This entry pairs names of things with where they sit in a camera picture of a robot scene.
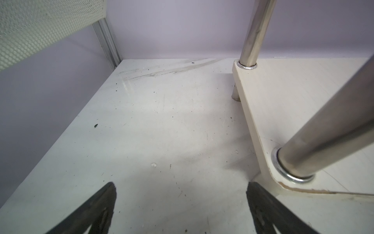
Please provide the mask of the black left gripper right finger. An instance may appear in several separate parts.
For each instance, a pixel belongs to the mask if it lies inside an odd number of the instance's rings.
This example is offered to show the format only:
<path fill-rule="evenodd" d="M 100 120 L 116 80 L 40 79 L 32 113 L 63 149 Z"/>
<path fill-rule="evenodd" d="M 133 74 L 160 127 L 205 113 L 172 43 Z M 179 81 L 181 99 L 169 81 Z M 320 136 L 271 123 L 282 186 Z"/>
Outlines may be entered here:
<path fill-rule="evenodd" d="M 249 182 L 246 197 L 258 234 L 316 234 L 257 182 Z"/>

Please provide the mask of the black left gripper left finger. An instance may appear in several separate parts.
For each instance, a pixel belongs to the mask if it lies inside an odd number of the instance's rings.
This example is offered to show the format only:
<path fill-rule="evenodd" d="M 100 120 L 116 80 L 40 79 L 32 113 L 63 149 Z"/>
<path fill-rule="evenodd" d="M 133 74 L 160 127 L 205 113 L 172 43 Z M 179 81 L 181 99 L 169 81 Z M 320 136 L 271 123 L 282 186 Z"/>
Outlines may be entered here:
<path fill-rule="evenodd" d="M 116 203 L 116 187 L 108 182 L 62 222 L 49 230 L 49 234 L 107 234 Z"/>

